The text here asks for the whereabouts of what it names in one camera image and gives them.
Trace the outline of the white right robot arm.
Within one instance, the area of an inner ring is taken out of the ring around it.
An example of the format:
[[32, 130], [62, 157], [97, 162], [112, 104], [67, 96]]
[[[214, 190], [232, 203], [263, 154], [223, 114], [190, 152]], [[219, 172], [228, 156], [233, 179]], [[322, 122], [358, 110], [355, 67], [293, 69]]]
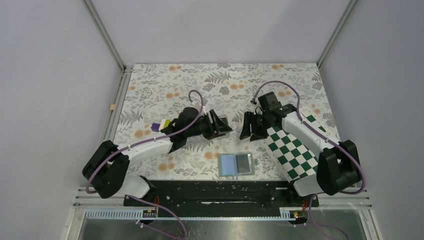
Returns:
[[297, 106], [282, 105], [273, 92], [260, 96], [257, 102], [260, 113], [244, 113], [240, 140], [265, 140], [271, 136], [270, 129], [282, 130], [293, 135], [317, 158], [314, 173], [305, 176], [298, 173], [292, 178], [293, 188], [286, 193], [291, 205], [301, 205], [308, 195], [325, 193], [332, 196], [358, 182], [365, 182], [358, 150], [351, 140], [338, 141], [312, 126], [301, 116]]

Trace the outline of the purple white green block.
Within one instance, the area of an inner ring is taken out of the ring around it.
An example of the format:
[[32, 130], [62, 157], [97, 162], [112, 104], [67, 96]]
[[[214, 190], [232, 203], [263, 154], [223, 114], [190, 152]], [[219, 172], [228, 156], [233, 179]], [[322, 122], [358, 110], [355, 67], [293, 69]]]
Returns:
[[160, 121], [160, 123], [152, 123], [150, 128], [153, 132], [160, 132], [162, 129], [166, 128], [170, 122], [170, 119], [164, 118]]

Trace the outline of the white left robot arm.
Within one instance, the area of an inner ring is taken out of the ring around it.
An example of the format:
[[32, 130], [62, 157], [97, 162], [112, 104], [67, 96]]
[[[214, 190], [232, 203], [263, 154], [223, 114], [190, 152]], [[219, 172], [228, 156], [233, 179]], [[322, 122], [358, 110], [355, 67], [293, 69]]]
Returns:
[[188, 138], [203, 136], [212, 140], [226, 135], [233, 129], [226, 118], [219, 117], [214, 110], [200, 113], [194, 107], [186, 107], [163, 129], [160, 135], [130, 145], [117, 145], [104, 141], [82, 169], [89, 194], [97, 193], [102, 199], [117, 194], [136, 197], [144, 206], [155, 200], [153, 186], [143, 176], [128, 173], [130, 166], [150, 158], [172, 153], [182, 148]]

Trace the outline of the floral patterned table mat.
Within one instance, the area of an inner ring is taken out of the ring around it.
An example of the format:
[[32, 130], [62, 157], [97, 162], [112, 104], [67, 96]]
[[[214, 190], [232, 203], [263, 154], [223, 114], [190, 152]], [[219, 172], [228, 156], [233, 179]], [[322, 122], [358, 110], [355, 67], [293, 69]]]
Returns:
[[180, 149], [132, 163], [128, 173], [149, 180], [221, 180], [221, 154], [250, 153], [254, 173], [239, 181], [277, 181], [284, 167], [263, 140], [240, 140], [244, 113], [254, 111], [254, 95], [274, 92], [282, 104], [295, 104], [305, 117], [332, 136], [339, 131], [315, 63], [136, 64], [128, 83], [114, 143], [130, 145], [155, 137], [152, 124], [175, 119], [203, 97], [205, 109], [226, 116], [232, 131], [206, 140], [191, 137]]

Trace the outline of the green white checkerboard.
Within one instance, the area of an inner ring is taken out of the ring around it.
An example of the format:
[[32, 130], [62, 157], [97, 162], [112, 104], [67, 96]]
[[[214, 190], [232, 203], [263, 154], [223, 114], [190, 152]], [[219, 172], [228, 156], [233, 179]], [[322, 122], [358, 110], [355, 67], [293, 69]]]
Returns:
[[278, 127], [269, 128], [267, 133], [266, 150], [288, 182], [316, 173], [318, 160], [299, 139]]

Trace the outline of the green card holder wallet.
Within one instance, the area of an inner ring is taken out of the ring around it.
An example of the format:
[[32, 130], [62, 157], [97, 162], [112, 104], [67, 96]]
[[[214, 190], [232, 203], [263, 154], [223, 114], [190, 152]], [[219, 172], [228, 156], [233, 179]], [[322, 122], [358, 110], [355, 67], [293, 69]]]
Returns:
[[217, 160], [220, 177], [252, 176], [255, 174], [252, 153], [219, 154]]

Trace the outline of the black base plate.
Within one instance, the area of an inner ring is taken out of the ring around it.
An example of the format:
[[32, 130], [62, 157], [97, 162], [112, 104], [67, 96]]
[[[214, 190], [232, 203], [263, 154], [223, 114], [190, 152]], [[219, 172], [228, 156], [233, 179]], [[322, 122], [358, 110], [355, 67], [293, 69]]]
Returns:
[[143, 218], [274, 218], [282, 210], [319, 206], [299, 196], [286, 181], [147, 180], [153, 187], [141, 198], [124, 195], [125, 207], [142, 207]]

